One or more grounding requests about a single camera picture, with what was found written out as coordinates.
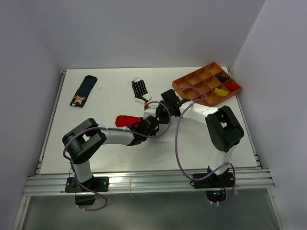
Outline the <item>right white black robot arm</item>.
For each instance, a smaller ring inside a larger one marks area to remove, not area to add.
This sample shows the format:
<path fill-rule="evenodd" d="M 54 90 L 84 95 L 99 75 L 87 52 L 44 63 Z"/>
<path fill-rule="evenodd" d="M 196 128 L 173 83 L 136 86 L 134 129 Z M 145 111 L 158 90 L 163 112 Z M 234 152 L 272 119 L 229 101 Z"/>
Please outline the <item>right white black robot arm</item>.
<path fill-rule="evenodd" d="M 175 90 L 170 89 L 161 94 L 162 105 L 158 106 L 155 115 L 163 124 L 170 123 L 168 115 L 178 117 L 175 131 L 175 155 L 178 166 L 182 173 L 193 181 L 208 181 L 211 186 L 219 186 L 229 174 L 229 166 L 233 151 L 244 136 L 244 131 L 235 114 L 229 106 L 221 108 L 209 107 L 199 102 L 207 99 L 207 95 L 199 99 L 179 99 Z M 182 118 L 189 118 L 205 124 L 216 152 L 209 160 L 207 175 L 204 177 L 192 178 L 183 170 L 177 148 L 179 125 Z"/>

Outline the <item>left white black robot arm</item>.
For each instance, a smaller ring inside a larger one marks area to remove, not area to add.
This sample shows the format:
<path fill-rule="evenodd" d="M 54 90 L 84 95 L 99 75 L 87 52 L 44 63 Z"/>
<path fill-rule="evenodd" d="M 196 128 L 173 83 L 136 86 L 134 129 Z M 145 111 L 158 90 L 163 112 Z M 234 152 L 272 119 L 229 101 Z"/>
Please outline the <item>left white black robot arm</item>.
<path fill-rule="evenodd" d="M 114 127 L 98 127 L 93 118 L 88 118 L 62 138 L 78 178 L 76 186 L 82 191 L 89 191 L 97 186 L 89 159 L 102 145 L 139 145 L 147 139 L 146 136 L 154 136 L 159 131 L 159 122 L 154 116 L 149 116 L 131 126 L 123 127 L 122 131 L 115 130 Z"/>

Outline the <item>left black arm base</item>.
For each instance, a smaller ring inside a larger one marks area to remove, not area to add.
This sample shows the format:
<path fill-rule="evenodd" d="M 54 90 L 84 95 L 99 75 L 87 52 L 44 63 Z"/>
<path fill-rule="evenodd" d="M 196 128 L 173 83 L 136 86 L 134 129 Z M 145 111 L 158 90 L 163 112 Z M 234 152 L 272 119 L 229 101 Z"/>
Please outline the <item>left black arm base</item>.
<path fill-rule="evenodd" d="M 90 180 L 82 183 L 88 189 L 95 192 L 107 192 L 109 185 L 109 177 L 92 177 Z M 82 193 L 87 192 L 81 187 L 74 177 L 69 177 L 65 186 L 66 193 Z M 78 206 L 91 206 L 96 200 L 96 195 L 75 195 L 75 204 Z"/>

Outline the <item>red Christmas sock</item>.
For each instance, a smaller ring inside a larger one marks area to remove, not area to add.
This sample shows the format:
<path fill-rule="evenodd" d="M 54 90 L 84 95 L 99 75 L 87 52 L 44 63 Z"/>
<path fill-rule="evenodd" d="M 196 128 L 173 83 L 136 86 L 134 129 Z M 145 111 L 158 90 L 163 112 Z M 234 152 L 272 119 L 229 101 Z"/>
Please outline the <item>red Christmas sock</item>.
<path fill-rule="evenodd" d="M 130 116 L 130 115 L 118 115 L 115 120 L 115 125 L 117 127 L 137 127 L 141 121 L 143 120 L 143 117 L 136 117 L 136 116 Z"/>

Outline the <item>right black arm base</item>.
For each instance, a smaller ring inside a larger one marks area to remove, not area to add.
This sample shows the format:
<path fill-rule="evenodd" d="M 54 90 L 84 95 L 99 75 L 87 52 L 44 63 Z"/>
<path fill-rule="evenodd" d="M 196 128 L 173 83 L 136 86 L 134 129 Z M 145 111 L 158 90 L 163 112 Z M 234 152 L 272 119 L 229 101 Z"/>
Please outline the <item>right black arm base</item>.
<path fill-rule="evenodd" d="M 221 175 L 213 174 L 210 177 L 201 180 L 196 181 L 195 179 L 200 179 L 204 176 L 207 176 L 207 173 L 195 173 L 192 175 L 193 179 L 190 181 L 190 185 L 194 187 L 195 189 L 201 189 L 201 188 L 229 188 L 234 185 L 234 177 L 233 173 L 226 171 Z"/>

